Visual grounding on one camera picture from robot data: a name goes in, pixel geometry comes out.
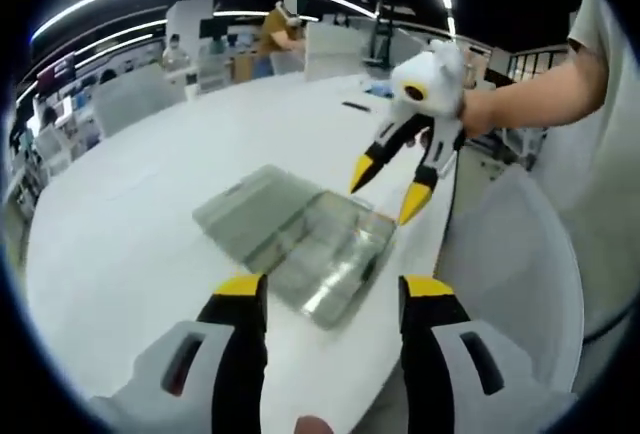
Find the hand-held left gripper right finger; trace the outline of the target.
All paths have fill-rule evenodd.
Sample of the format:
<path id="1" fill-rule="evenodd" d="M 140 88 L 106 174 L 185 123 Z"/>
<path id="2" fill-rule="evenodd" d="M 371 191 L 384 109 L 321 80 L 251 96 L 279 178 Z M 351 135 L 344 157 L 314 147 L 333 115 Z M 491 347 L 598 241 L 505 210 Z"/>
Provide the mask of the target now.
<path id="1" fill-rule="evenodd" d="M 544 433 L 575 397 L 538 382 L 530 356 L 432 277 L 399 279 L 410 433 Z"/>

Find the person's left hand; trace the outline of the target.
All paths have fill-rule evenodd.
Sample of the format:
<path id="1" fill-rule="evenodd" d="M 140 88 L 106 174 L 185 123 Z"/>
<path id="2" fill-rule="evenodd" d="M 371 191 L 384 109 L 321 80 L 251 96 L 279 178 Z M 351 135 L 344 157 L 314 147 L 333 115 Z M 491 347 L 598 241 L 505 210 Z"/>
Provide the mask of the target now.
<path id="1" fill-rule="evenodd" d="M 294 434 L 333 434 L 329 424 L 313 415 L 304 415 L 296 420 Z"/>

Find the person's right hand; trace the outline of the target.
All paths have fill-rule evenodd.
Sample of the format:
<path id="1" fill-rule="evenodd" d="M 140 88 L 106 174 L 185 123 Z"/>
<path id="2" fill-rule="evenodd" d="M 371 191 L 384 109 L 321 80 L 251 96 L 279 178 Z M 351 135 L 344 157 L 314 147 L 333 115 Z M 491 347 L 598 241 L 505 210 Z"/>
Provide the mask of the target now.
<path id="1" fill-rule="evenodd" d="M 459 113 L 468 138 L 487 134 L 498 127 L 499 96 L 496 90 L 465 90 Z"/>

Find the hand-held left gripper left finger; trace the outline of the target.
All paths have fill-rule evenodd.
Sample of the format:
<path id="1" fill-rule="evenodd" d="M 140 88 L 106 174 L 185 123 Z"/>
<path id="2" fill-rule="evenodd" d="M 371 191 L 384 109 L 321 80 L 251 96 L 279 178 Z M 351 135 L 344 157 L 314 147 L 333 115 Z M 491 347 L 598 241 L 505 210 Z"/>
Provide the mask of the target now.
<path id="1" fill-rule="evenodd" d="M 130 380 L 89 405 L 113 433 L 258 433 L 268 355 L 264 275 L 228 279 L 194 321 L 134 362 Z"/>

